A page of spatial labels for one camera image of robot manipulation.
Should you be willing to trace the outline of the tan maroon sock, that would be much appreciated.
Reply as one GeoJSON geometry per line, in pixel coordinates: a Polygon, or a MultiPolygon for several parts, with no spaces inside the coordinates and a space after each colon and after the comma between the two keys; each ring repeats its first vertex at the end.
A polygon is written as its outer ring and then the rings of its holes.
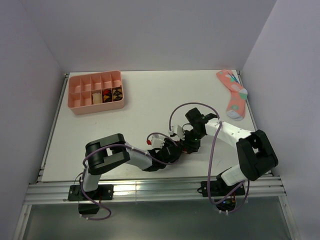
{"type": "Polygon", "coordinates": [[[101,93],[93,93],[92,94],[92,104],[101,104],[102,103],[102,94],[101,93]]]}

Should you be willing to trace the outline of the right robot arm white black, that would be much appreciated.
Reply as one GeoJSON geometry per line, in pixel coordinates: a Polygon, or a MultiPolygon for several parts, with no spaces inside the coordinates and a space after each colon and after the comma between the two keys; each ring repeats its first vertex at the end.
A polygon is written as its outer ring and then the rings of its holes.
{"type": "Polygon", "coordinates": [[[184,152],[197,152],[205,136],[212,136],[236,149],[238,164],[217,176],[216,189],[220,194],[229,194],[239,182],[257,180],[279,164],[264,131],[239,128],[222,121],[213,113],[203,115],[196,107],[189,110],[185,117],[192,129],[185,131],[181,141],[184,152]]]}

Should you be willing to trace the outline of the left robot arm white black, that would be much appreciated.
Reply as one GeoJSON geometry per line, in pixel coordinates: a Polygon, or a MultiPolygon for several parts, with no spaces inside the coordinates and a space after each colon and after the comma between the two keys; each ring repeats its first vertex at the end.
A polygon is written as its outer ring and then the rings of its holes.
{"type": "Polygon", "coordinates": [[[183,151],[180,141],[159,132],[151,133],[146,143],[151,149],[138,149],[125,141],[121,133],[87,143],[79,194],[86,200],[95,198],[101,176],[122,164],[156,172],[174,164],[183,151]]]}

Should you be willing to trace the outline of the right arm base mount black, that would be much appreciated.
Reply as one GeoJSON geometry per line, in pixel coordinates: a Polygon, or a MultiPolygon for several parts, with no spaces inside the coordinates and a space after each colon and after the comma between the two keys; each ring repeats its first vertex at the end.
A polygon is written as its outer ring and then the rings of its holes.
{"type": "Polygon", "coordinates": [[[207,181],[201,181],[197,192],[204,198],[209,199],[208,186],[210,190],[210,199],[214,202],[214,206],[219,213],[230,214],[237,211],[244,205],[249,195],[250,185],[245,190],[245,182],[237,182],[234,185],[228,186],[221,177],[216,180],[211,180],[210,184],[207,181]]]}

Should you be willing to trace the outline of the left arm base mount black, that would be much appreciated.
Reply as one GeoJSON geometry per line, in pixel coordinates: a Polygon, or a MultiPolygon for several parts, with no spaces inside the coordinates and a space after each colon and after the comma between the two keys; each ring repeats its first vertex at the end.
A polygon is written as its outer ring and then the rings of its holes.
{"type": "MultiPolygon", "coordinates": [[[[113,199],[114,186],[112,184],[99,185],[96,190],[86,192],[89,198],[101,203],[101,201],[110,201],[113,199]]],[[[85,195],[81,191],[80,185],[71,185],[69,187],[69,193],[67,200],[69,202],[81,202],[88,201],[85,195]]],[[[81,215],[95,215],[100,210],[100,207],[96,204],[90,203],[79,203],[78,212],[81,215]]]]}

